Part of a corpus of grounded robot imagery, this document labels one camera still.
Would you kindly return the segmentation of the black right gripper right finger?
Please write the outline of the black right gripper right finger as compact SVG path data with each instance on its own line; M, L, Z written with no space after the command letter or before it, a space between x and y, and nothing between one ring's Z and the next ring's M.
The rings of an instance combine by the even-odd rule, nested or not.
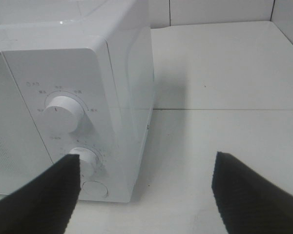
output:
M293 234L293 195L231 154L218 152L211 188L230 234Z

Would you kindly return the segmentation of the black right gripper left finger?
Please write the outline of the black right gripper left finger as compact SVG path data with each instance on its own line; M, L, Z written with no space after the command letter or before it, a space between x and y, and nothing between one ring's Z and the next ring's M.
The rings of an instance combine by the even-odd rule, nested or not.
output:
M0 234L63 234L77 204L79 155L62 159L0 200Z

